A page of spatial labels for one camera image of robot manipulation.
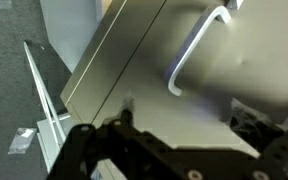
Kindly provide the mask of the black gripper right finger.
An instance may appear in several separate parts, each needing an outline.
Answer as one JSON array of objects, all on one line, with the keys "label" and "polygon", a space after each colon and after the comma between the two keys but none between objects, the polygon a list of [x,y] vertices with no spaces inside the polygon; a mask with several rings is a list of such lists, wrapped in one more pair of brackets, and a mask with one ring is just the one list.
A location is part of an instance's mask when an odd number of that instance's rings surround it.
[{"label": "black gripper right finger", "polygon": [[231,111],[230,129],[259,154],[247,176],[252,180],[288,180],[288,128],[235,98]]}]

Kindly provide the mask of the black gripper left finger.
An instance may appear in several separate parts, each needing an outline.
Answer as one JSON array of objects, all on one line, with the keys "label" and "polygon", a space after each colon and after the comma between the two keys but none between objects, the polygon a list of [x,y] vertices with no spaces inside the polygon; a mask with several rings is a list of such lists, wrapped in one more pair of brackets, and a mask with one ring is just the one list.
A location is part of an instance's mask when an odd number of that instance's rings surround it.
[{"label": "black gripper left finger", "polygon": [[127,180],[249,180],[256,158],[234,149],[172,148],[134,127],[134,100],[100,127],[72,127],[46,180],[91,180],[109,160]]}]

